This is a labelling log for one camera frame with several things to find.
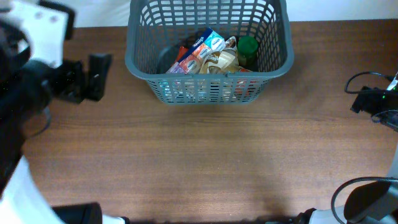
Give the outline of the grey plastic shopping basket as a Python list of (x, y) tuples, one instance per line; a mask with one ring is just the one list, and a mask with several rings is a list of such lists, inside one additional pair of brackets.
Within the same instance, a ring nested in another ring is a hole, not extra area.
[[(171, 74), (180, 47), (192, 46), (206, 29), (223, 38), (253, 37), (255, 62), (240, 72)], [(160, 101), (182, 104), (242, 104), (254, 101), (269, 80), (294, 62), (284, 0), (132, 1), (127, 27), (127, 69), (145, 80)]]

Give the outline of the red spaghetti packet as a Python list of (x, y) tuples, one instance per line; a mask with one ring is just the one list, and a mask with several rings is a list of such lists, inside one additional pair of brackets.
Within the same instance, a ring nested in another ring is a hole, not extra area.
[[(178, 59), (179, 54), (184, 54), (187, 50), (188, 48), (180, 47), (175, 60)], [(237, 51), (223, 49), (220, 52), (214, 52), (207, 56), (199, 73), (217, 74), (236, 72), (250, 72), (250, 70), (239, 65)]]

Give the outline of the green lid spice jar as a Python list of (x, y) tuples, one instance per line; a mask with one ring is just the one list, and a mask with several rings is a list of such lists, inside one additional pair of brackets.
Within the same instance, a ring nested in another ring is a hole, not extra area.
[(242, 36), (238, 40), (237, 52), (240, 66), (250, 66), (256, 61), (258, 41), (251, 36)]

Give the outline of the brown white snack bag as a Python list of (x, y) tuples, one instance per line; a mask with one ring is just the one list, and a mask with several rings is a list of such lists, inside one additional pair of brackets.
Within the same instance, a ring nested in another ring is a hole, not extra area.
[(227, 47), (222, 51), (209, 54), (200, 70), (200, 74), (205, 75), (206, 78), (199, 81), (198, 101), (216, 103), (232, 100), (234, 81), (227, 76), (240, 70), (236, 49)]

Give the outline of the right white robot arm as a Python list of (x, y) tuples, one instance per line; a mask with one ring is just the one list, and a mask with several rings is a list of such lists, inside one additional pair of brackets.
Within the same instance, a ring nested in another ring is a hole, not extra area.
[[(370, 114), (374, 123), (397, 131), (397, 88), (380, 90), (367, 86), (357, 93), (351, 111)], [(359, 182), (343, 207), (335, 207), (338, 194)], [(397, 223), (397, 159), (393, 160), (387, 177), (358, 177), (338, 187), (331, 198), (329, 210), (309, 209), (290, 223)]]

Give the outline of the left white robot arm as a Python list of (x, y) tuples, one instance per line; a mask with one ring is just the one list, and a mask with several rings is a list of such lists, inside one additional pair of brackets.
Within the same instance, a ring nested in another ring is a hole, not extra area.
[(30, 49), (12, 52), (9, 41), (26, 38), (20, 28), (1, 22), (1, 83), (7, 85), (1, 92), (1, 223), (129, 223), (126, 217), (104, 215), (97, 202), (51, 207), (35, 185), (22, 153), (26, 140), (22, 125), (43, 111), (53, 96), (76, 83), (84, 89), (75, 102), (103, 97), (112, 56), (90, 55), (87, 75), (80, 62), (64, 61), (61, 67), (52, 68), (31, 59)]

